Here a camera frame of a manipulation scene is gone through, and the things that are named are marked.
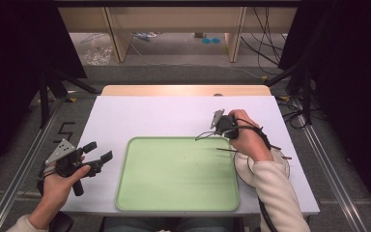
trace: gray carpet floor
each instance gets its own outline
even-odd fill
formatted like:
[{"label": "gray carpet floor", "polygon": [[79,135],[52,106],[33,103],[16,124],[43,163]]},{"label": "gray carpet floor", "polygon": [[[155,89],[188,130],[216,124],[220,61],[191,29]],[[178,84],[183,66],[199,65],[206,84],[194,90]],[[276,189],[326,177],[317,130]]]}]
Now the gray carpet floor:
[{"label": "gray carpet floor", "polygon": [[[205,67],[121,65],[120,67],[85,66],[84,68],[89,78],[82,81],[98,90],[108,84],[261,84],[262,81],[253,75],[264,75],[264,72],[258,67],[234,65],[232,68],[237,70],[229,70],[210,64]],[[276,68],[267,68],[267,71],[280,72]],[[283,80],[272,86],[272,94],[286,96],[285,86],[287,82],[288,80]],[[96,96],[87,94],[68,83],[65,83],[65,85],[68,90],[77,91],[70,94],[70,98],[75,99],[75,102],[64,102],[62,104],[39,155],[1,227],[1,231],[5,231],[13,225],[18,217],[30,213],[38,204],[40,196],[36,190],[36,177],[46,156],[54,150],[57,141],[64,137],[63,134],[59,134],[60,128],[63,126],[64,131],[71,132],[70,141],[73,144],[78,143],[83,133]],[[282,115],[293,110],[286,104],[285,101],[280,104]],[[318,107],[316,102],[314,102],[313,107]],[[40,119],[39,98],[36,96],[31,102],[30,111],[24,117],[22,124],[19,125],[16,136],[7,148],[8,153],[0,159],[0,198],[33,143],[39,130]],[[371,231],[371,196],[368,190],[358,177],[352,164],[346,161],[346,154],[323,112],[314,111],[312,122],[313,128],[338,172],[345,189],[356,204],[367,231]],[[299,122],[294,119],[292,123],[295,125]],[[289,123],[287,123],[287,129],[299,155],[306,178],[321,208],[320,214],[308,218],[311,230],[321,232],[352,231],[304,131],[294,129]],[[72,231],[99,231],[102,217],[85,215],[72,215],[72,217],[75,221]],[[259,224],[259,217],[247,216],[243,218],[243,221],[245,226],[249,227],[249,231],[253,231]]]}]

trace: green tray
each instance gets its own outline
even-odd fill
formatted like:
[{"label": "green tray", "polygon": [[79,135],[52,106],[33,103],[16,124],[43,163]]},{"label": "green tray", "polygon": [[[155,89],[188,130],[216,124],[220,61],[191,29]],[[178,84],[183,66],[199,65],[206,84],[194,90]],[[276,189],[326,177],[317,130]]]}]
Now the green tray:
[{"label": "green tray", "polygon": [[239,205],[228,140],[134,137],[116,194],[123,211],[232,211]]}]

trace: white table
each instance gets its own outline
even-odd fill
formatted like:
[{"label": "white table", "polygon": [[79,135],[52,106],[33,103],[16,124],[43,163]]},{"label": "white table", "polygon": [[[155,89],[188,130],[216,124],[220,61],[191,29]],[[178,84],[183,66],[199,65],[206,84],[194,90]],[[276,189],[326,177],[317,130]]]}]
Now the white table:
[{"label": "white table", "polygon": [[254,188],[238,178],[240,205],[231,212],[122,212],[114,204],[128,141],[135,136],[196,136],[210,131],[214,112],[224,108],[245,109],[268,136],[271,144],[282,148],[291,157],[290,181],[297,193],[300,209],[305,215],[320,212],[303,173],[289,133],[272,96],[253,97],[117,97],[99,96],[81,136],[79,147],[97,141],[98,149],[86,156],[97,160],[112,150],[114,158],[94,178],[85,178],[85,193],[71,193],[65,212],[103,216],[242,216],[259,214]]}]

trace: black stand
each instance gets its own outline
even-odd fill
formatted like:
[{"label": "black stand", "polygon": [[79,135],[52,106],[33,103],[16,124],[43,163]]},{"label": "black stand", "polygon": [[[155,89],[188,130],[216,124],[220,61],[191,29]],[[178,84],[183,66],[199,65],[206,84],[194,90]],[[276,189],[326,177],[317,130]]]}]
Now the black stand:
[{"label": "black stand", "polygon": [[288,83],[286,90],[289,95],[295,95],[299,92],[300,88],[302,88],[302,113],[305,118],[306,125],[312,125],[310,118],[310,98],[312,72],[314,71],[313,66],[317,62],[320,55],[320,52],[318,52],[318,50],[320,50],[329,41],[329,39],[327,38],[330,29],[329,20],[333,15],[333,11],[335,9],[337,1],[338,0],[333,0],[333,3],[330,3],[331,6],[329,6],[325,13],[322,15],[321,20],[315,28],[315,31],[313,32],[305,51],[303,52],[297,63],[285,72],[274,77],[272,80],[265,82],[265,85],[271,87],[280,80],[291,76],[291,80]]},{"label": "black stand", "polygon": [[52,91],[55,98],[57,99],[64,98],[67,95],[68,91],[63,85],[62,80],[67,80],[69,83],[87,91],[90,94],[100,94],[100,92],[95,88],[63,72],[54,69],[50,69],[47,70],[46,72],[43,72],[40,79],[39,88],[42,112],[41,129],[44,127],[44,125],[47,123],[47,120],[49,119],[49,99],[47,97],[47,87],[49,87],[50,91]]}]

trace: finger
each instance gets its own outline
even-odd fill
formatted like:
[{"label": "finger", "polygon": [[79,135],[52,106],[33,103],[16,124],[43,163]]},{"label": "finger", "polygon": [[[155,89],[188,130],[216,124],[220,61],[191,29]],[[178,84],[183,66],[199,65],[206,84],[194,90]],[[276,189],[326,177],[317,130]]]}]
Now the finger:
[{"label": "finger", "polygon": [[86,175],[90,170],[90,166],[89,165],[84,165],[82,167],[80,167],[79,169],[77,169],[76,172],[73,173],[73,175],[71,175],[68,180],[71,182],[71,184],[74,184],[76,181],[80,180],[82,177],[84,177],[84,175]]}]

